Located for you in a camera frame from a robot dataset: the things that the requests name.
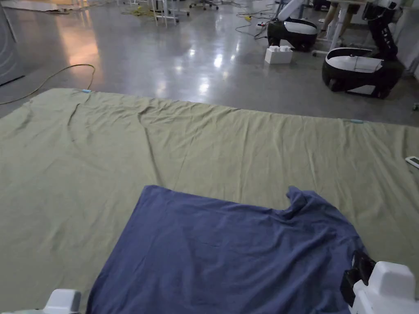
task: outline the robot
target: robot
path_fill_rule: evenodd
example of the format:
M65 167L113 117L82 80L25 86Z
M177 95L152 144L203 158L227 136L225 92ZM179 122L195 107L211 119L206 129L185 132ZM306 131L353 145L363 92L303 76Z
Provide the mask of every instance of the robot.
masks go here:
M295 50L309 51L316 42L317 27L306 21L290 18L290 15L298 9L304 0L291 0L279 12L276 17L268 22L267 37L269 46L279 46L280 41L288 41Z
M2 314L80 314L81 293L72 289L56 289L42 310L22 310Z
M355 251L344 272L341 293L351 314L417 314L415 276L405 265L375 262Z
M368 21L377 50L336 48L323 63L322 78L334 92L346 91L386 98L404 67L397 59L397 46L388 24L400 17L400 0L368 2L363 18Z

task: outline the white box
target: white box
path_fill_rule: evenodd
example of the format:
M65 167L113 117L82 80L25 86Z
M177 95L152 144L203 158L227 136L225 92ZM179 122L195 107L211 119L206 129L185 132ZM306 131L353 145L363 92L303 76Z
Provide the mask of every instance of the white box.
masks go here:
M289 46L270 46L266 49L265 61L269 64L290 63L292 50Z

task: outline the power strip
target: power strip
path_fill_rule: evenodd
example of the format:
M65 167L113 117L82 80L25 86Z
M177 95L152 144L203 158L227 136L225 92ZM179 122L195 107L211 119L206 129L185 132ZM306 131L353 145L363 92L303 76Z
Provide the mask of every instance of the power strip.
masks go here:
M261 29L261 28L263 28L263 27L265 27L266 26L266 23L265 22L258 22L257 24L256 24L256 29Z

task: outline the wrinkled fabric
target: wrinkled fabric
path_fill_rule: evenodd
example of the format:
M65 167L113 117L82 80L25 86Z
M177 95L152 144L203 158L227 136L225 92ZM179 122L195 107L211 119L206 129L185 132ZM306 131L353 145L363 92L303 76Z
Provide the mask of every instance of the wrinkled fabric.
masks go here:
M314 190L419 278L419 129L74 89L0 119L0 311L89 291L145 185L284 209Z
M86 314L349 314L358 234L316 193L287 196L277 211L146 186Z

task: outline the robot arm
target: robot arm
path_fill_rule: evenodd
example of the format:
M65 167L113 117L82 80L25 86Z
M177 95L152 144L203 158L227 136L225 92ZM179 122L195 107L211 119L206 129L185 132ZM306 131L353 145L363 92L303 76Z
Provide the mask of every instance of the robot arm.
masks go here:
M415 276L405 265L375 263L356 251L352 269L345 271L341 293L351 314L417 314Z
M305 0L291 0L282 10L279 12L277 19L279 21L286 21L291 14L298 9Z
M372 38L380 52L378 57L384 60L397 60L398 49L388 24L395 16L400 16L400 2L401 0L376 0L367 2L364 10L363 18L368 21Z

